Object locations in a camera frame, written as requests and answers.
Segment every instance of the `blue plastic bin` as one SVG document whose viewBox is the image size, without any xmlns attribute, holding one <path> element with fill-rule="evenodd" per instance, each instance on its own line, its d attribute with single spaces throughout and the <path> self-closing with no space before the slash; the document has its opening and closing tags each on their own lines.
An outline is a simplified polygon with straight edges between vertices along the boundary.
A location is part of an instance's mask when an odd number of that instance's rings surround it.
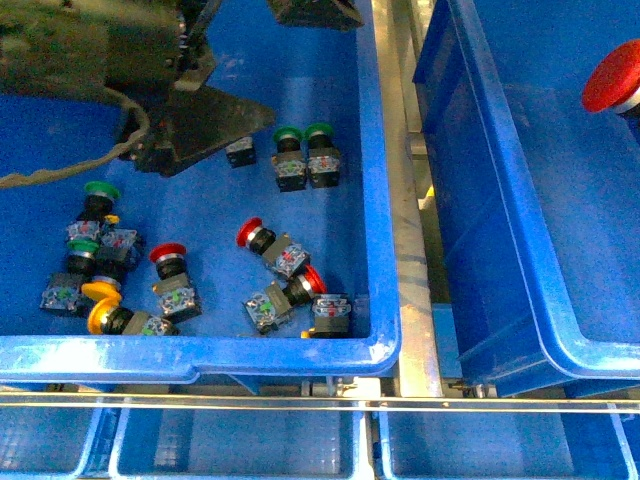
<svg viewBox="0 0 640 480">
<path fill-rule="evenodd" d="M 381 413 L 386 480 L 637 479 L 616 414 Z"/>
<path fill-rule="evenodd" d="M 371 3 L 356 3 L 366 25 L 341 33 L 283 27 L 264 0 L 227 0 L 209 34 L 219 63 L 211 85 L 274 108 L 278 126 L 335 127 L 344 155 L 339 187 L 279 193 L 271 129 L 255 135 L 256 166 L 232 169 L 222 152 L 163 179 L 115 161 L 63 182 L 0 191 L 0 381 L 190 383 L 201 373 L 375 374 L 393 365 L 399 307 L 378 63 Z M 0 175 L 95 158 L 112 145 L 117 121 L 118 112 L 102 106 L 0 97 Z M 90 337 L 83 319 L 38 309 L 49 275 L 63 266 L 64 229 L 92 179 L 121 189 L 116 212 L 149 247 L 187 246 L 204 313 L 180 324 L 182 336 Z M 353 338 L 300 339 L 313 325 L 309 308 L 269 337 L 257 334 L 242 302 L 274 276 L 235 244 L 252 216 L 291 234 L 329 289 L 350 295 Z M 144 260 L 126 280 L 123 305 L 158 312 L 157 279 Z"/>
<path fill-rule="evenodd" d="M 366 478 L 363 413 L 124 410 L 112 478 Z"/>
<path fill-rule="evenodd" d="M 103 409 L 7 407 L 0 409 L 0 478 L 77 478 L 101 443 L 105 425 L 116 425 Z"/>
<path fill-rule="evenodd" d="M 640 379 L 640 145 L 580 102 L 640 35 L 639 7 L 436 5 L 415 80 L 472 384 L 579 396 Z"/>
</svg>

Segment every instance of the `red emergency stop button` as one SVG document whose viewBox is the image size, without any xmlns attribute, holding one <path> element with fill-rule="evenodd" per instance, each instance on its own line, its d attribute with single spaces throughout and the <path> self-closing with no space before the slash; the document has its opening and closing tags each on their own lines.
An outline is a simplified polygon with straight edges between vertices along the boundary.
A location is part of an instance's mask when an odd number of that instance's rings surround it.
<svg viewBox="0 0 640 480">
<path fill-rule="evenodd" d="M 596 67 L 582 92 L 582 105 L 592 113 L 611 107 L 623 113 L 640 103 L 639 88 L 640 40 L 631 40 Z"/>
</svg>

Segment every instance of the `bin floor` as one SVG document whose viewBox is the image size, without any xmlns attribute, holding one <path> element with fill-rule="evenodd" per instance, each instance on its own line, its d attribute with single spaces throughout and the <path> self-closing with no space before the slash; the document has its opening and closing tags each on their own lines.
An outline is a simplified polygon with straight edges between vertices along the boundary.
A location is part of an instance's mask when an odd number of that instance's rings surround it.
<svg viewBox="0 0 640 480">
<path fill-rule="evenodd" d="M 389 414 L 396 478 L 628 478 L 608 415 Z"/>
<path fill-rule="evenodd" d="M 93 174 L 2 191 L 0 202 L 10 205 L 3 209 L 8 228 L 0 236 L 0 291 L 9 299 L 0 305 L 3 335 L 86 334 L 83 319 L 56 318 L 38 304 L 48 276 L 62 269 L 64 229 L 82 209 L 82 185 L 101 179 L 120 188 L 123 198 L 115 210 L 122 226 L 139 229 L 149 248 L 163 242 L 187 246 L 189 273 L 204 313 L 180 325 L 183 335 L 257 336 L 243 302 L 275 277 L 259 257 L 236 246 L 235 236 L 248 218 L 259 216 L 268 228 L 302 243 L 331 292 L 350 295 L 356 306 L 353 336 L 368 336 L 355 33 L 281 27 L 266 2 L 252 2 L 252 20 L 243 23 L 237 14 L 244 7 L 242 0 L 224 2 L 211 26 L 218 67 L 209 83 L 274 108 L 277 126 L 305 129 L 317 121 L 331 123 L 344 156 L 340 186 L 279 193 L 270 129 L 255 135 L 254 166 L 232 169 L 218 153 L 163 179 L 114 161 Z M 113 109 L 25 98 L 2 101 L 7 108 L 0 108 L 0 174 L 96 158 L 113 143 L 118 119 Z M 154 266 L 144 260 L 126 280 L 123 305 L 159 312 L 151 290 L 156 281 Z M 311 326 L 310 309 L 303 307 L 291 324 L 272 335 L 299 337 Z"/>
<path fill-rule="evenodd" d="M 640 342 L 640 145 L 579 91 L 505 92 L 583 335 Z"/>
<path fill-rule="evenodd" d="M 339 412 L 131 411 L 122 476 L 348 476 L 351 416 Z"/>
<path fill-rule="evenodd" d="M 3 408 L 0 473 L 71 473 L 80 464 L 93 410 Z"/>
</svg>

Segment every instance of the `electrical component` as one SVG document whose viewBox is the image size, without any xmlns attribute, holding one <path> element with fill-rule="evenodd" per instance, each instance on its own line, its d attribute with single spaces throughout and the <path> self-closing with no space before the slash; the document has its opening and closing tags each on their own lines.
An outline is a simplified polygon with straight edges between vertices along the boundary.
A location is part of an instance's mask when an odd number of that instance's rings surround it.
<svg viewBox="0 0 640 480">
<path fill-rule="evenodd" d="M 351 304 L 346 294 L 324 294 L 313 299 L 315 325 L 302 338 L 347 338 Z"/>
<path fill-rule="evenodd" d="M 311 260 L 302 245 L 293 243 L 286 233 L 276 237 L 272 230 L 262 226 L 262 220 L 258 217 L 245 222 L 238 232 L 236 243 L 260 255 L 269 269 L 285 279 L 302 271 Z"/>
<path fill-rule="evenodd" d="M 121 307 L 119 300 L 113 297 L 105 297 L 93 307 L 87 329 L 93 335 L 171 336 L 180 333 L 170 321 Z"/>
<path fill-rule="evenodd" d="M 302 132 L 295 127 L 282 127 L 273 135 L 278 153 L 271 157 L 280 192 L 304 190 L 307 164 L 300 148 Z"/>
<path fill-rule="evenodd" d="M 305 273 L 291 278 L 284 288 L 273 282 L 264 292 L 254 293 L 244 305 L 258 332 L 266 335 L 291 320 L 295 307 L 325 293 L 327 287 L 322 278 L 311 265 L 307 265 Z"/>
<path fill-rule="evenodd" d="M 340 183 L 340 151 L 333 145 L 333 128 L 314 123 L 305 131 L 309 144 L 309 180 L 313 188 L 336 187 Z"/>
<path fill-rule="evenodd" d="M 107 182 L 89 182 L 84 186 L 87 196 L 84 210 L 76 221 L 67 227 L 67 241 L 90 240 L 99 242 L 105 218 L 120 198 L 120 191 Z"/>
<path fill-rule="evenodd" d="M 200 299 L 187 273 L 186 253 L 186 247 L 179 243 L 158 245 L 149 253 L 160 277 L 153 291 L 159 297 L 163 317 L 173 323 L 202 314 Z"/>
<path fill-rule="evenodd" d="M 244 137 L 225 149 L 227 160 L 233 168 L 246 167 L 256 163 L 256 149 L 253 138 Z"/>
<path fill-rule="evenodd" d="M 62 316 L 85 316 L 89 299 L 82 293 L 82 285 L 95 271 L 95 252 L 98 244 L 89 240 L 67 243 L 66 273 L 54 273 L 42 293 L 40 308 Z"/>
</svg>

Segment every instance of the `cable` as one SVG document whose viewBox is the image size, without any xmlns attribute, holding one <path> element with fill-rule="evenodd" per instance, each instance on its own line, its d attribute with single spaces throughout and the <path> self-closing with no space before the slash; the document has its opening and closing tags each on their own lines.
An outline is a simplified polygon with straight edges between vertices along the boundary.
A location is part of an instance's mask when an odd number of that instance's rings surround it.
<svg viewBox="0 0 640 480">
<path fill-rule="evenodd" d="M 0 178 L 0 190 L 57 182 L 59 180 L 64 180 L 65 178 L 73 177 L 74 175 L 79 175 L 89 170 L 94 170 L 98 167 L 106 165 L 115 158 L 118 158 L 120 155 L 131 150 L 133 146 L 140 143 L 140 141 L 147 135 L 150 129 L 149 117 L 147 116 L 144 109 L 138 103 L 134 102 L 129 97 L 116 90 L 105 88 L 105 92 L 114 99 L 118 100 L 120 103 L 120 107 L 124 111 L 133 112 L 138 125 L 140 125 L 138 130 L 133 132 L 126 142 L 114 145 L 109 153 L 96 160 L 85 160 L 83 162 L 79 162 L 75 165 L 64 167 L 59 170 L 42 169 L 35 171 L 31 175 L 10 173 L 9 175 Z"/>
</svg>

